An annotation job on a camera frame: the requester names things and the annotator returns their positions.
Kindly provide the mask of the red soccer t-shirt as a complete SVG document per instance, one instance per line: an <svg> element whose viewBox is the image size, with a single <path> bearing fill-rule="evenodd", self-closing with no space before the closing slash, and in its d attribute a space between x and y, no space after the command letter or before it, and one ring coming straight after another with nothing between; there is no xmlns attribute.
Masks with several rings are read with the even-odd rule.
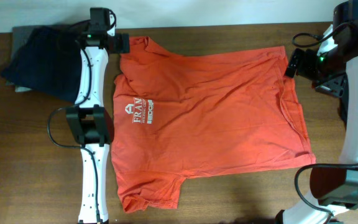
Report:
<svg viewBox="0 0 358 224"><path fill-rule="evenodd" d="M112 98L123 210L176 209L186 179L315 163L287 65L282 46L184 56L131 38Z"/></svg>

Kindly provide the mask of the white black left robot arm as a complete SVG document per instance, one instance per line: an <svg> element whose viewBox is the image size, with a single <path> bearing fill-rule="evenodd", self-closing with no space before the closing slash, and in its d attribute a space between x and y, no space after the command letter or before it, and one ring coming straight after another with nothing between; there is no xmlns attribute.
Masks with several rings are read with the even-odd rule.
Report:
<svg viewBox="0 0 358 224"><path fill-rule="evenodd" d="M78 223L108 223L106 168L114 137L112 117L104 107L104 75L110 54L130 51L129 35L86 34L80 41L81 76L75 104L66 120L81 150L82 199Z"/></svg>

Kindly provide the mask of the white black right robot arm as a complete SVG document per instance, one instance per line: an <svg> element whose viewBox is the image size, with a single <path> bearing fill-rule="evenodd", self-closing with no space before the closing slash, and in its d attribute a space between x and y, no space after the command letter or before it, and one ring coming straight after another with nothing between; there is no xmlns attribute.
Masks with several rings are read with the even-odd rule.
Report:
<svg viewBox="0 0 358 224"><path fill-rule="evenodd" d="M337 164L312 164L310 189L278 224L334 223L335 216L358 210L358 0L334 9L333 23L312 44L296 44L285 72L309 79L313 88L339 98L346 136Z"/></svg>

